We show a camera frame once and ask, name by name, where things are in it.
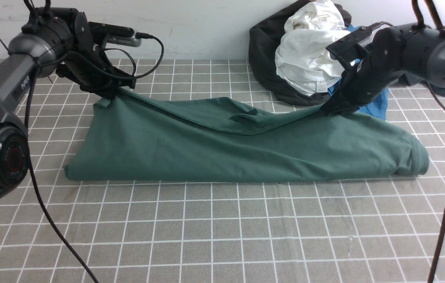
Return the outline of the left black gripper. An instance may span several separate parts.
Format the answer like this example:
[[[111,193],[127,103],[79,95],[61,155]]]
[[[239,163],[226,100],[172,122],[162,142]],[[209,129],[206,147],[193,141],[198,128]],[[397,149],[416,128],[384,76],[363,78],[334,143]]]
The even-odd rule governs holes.
[[[66,21],[74,36],[72,51],[59,66],[57,75],[72,80],[85,92],[112,95],[116,88],[136,86],[132,75],[114,67],[104,48],[93,43],[89,20],[82,11],[57,11],[56,16]]]

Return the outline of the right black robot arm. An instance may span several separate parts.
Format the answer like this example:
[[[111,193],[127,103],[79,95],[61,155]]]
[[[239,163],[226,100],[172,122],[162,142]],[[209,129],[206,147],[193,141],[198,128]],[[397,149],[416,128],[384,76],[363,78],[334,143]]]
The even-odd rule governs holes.
[[[341,84],[321,107],[325,115],[356,112],[403,74],[445,88],[445,29],[383,24],[360,27],[327,47],[344,72]]]

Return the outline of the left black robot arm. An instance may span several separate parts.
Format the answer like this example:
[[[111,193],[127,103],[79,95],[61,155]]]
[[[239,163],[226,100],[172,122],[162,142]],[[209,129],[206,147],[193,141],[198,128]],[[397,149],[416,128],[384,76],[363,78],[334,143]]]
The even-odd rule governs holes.
[[[114,89],[136,83],[104,52],[107,43],[139,46],[134,29],[90,22],[84,12],[53,8],[49,1],[43,7],[27,7],[29,20],[0,63],[0,199],[28,173],[28,128],[15,110],[26,94],[32,94],[38,79],[56,74],[84,92],[107,98]]]

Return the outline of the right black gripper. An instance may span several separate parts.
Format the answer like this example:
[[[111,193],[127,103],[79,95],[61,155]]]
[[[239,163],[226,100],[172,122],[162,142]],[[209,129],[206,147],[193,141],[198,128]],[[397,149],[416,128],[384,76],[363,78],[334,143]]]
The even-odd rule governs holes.
[[[342,77],[341,85],[323,106],[325,116],[352,114],[407,70],[404,63],[407,27],[387,27],[376,32],[369,54]]]

